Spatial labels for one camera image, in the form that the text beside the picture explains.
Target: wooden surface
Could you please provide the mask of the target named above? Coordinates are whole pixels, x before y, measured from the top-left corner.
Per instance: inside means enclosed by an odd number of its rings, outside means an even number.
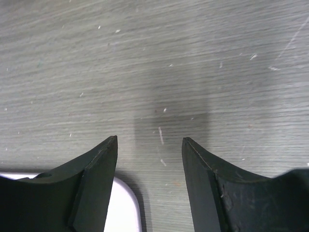
[[[275,176],[309,165],[308,115],[307,0],[0,0],[0,169],[116,134],[147,232],[193,231],[184,136]]]

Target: wood grain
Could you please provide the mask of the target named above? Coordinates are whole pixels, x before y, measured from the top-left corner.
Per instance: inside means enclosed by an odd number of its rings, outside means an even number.
[[[0,0],[0,169],[116,134],[147,231],[193,231],[183,137],[266,176],[309,163],[308,21],[307,0]]]

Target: black robotic claw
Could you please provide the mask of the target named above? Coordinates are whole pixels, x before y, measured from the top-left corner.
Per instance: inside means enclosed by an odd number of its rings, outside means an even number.
[[[245,171],[183,139],[195,232],[309,231],[309,170],[276,178]]]
[[[34,179],[0,177],[2,232],[102,232],[117,137]]]

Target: white tray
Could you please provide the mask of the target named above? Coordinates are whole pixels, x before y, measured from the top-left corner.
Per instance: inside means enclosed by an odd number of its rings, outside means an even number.
[[[0,173],[10,179],[34,178],[37,174]],[[102,232],[141,232],[140,208],[133,191],[122,180],[114,178],[110,204]]]

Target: dark gray surface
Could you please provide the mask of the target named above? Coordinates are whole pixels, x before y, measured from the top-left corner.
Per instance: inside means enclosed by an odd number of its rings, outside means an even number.
[[[116,134],[148,232],[193,231],[184,136],[266,176],[307,166],[308,22],[307,0],[0,0],[0,169]]]

